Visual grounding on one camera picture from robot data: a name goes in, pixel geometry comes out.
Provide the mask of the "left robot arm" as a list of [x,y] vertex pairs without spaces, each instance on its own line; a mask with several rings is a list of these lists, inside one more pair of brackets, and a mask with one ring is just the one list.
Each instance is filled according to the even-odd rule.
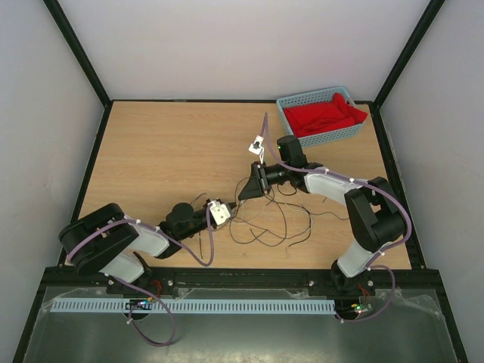
[[[126,215],[116,203],[109,203],[72,222],[58,238],[67,253],[66,262],[81,276],[96,273],[114,276],[134,293],[142,293],[151,283],[147,265],[139,256],[168,259],[186,250],[202,266],[213,263],[213,232],[234,217],[235,202],[208,199],[195,210],[189,203],[176,204],[166,218],[153,226]],[[204,262],[185,240],[207,231],[210,257]]]

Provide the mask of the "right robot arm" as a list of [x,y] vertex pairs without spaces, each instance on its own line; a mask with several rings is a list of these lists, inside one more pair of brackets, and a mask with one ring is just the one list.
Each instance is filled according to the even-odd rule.
[[273,185],[288,182],[299,191],[344,206],[354,240],[331,266],[330,284],[337,293],[347,294],[356,288],[360,276],[371,270],[372,262],[409,239],[410,216],[385,178],[350,178],[320,163],[310,163],[299,139],[292,135],[279,138],[277,146],[276,163],[253,163],[248,182],[237,198],[263,197]]

